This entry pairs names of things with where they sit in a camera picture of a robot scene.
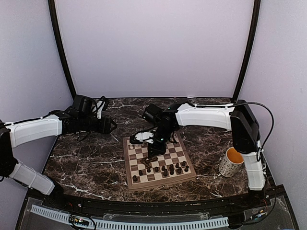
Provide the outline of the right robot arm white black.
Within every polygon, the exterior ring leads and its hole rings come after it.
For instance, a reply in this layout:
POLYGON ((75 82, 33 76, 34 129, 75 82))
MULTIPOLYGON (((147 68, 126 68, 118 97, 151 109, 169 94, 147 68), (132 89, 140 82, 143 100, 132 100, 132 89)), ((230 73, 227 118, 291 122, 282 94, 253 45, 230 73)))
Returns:
POLYGON ((265 179, 260 160, 260 127, 246 101, 224 105, 174 103, 166 109, 150 104, 142 116, 154 125, 155 131, 143 131, 136 138, 149 143, 151 156, 164 154, 166 142, 183 126, 218 127, 231 131, 233 146, 243 157, 248 187, 252 190, 245 196, 245 204, 255 208, 263 201, 261 190, 265 179))

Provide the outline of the wooden chess board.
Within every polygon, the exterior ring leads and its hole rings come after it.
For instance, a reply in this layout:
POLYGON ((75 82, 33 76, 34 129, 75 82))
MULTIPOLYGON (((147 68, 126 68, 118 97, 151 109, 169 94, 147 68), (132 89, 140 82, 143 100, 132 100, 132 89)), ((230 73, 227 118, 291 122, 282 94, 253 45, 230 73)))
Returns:
POLYGON ((125 158, 125 169, 127 175, 128 188, 131 191, 140 191, 144 189, 150 189, 159 187, 162 185, 171 185, 191 181, 196 178, 196 173, 190 158, 187 154, 186 147, 181 139, 179 132, 174 135, 176 143, 168 142, 166 144, 166 153, 156 156, 158 161, 152 162, 151 167, 146 167, 141 163, 141 159, 148 157, 147 143, 143 144, 131 144, 128 137, 123 138, 123 149, 125 158), (185 172, 185 167, 182 167, 182 162, 186 161, 186 166, 189 166, 189 171, 185 172), (182 173, 177 174, 175 167, 176 163, 179 163, 179 167, 182 168, 182 173), (168 176, 164 177, 161 170, 162 166, 168 170, 168 176), (170 174, 169 166, 174 166, 174 174, 170 174), (155 172, 155 167, 159 168, 159 172, 155 172), (139 176, 139 170, 142 170, 143 175, 139 176), (138 177, 138 181, 133 181, 133 176, 138 177))

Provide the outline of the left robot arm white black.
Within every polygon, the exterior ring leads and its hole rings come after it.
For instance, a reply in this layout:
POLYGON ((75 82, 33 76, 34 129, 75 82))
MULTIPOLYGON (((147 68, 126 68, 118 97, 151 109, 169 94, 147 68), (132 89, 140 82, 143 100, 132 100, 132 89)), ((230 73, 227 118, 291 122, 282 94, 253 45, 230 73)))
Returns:
POLYGON ((55 137, 81 131, 110 134, 117 124, 109 117, 103 117, 109 100, 102 96, 98 101, 76 95, 73 104, 66 110, 53 110, 45 116, 18 122, 0 124, 0 175, 12 178, 28 188, 49 196, 48 199, 57 209, 63 209, 68 199, 49 177, 26 166, 13 156, 13 148, 24 143, 46 137, 55 137))

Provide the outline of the patterned mug yellow inside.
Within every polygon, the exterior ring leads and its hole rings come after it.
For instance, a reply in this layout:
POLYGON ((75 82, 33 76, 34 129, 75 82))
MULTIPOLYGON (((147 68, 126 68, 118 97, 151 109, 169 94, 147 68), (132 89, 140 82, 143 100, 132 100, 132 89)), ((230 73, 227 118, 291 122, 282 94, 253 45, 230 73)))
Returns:
POLYGON ((232 177, 244 163, 243 157, 234 147, 230 147, 219 164, 219 173, 224 177, 232 177))

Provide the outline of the dark chess bishop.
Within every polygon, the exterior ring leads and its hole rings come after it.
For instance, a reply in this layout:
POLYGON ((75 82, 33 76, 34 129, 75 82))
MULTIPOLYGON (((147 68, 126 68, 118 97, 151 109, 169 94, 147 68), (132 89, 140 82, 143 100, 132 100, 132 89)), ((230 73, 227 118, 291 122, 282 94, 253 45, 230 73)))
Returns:
POLYGON ((167 169, 164 170, 163 176, 164 176, 164 177, 167 177, 167 176, 168 176, 168 170, 167 170, 167 169))

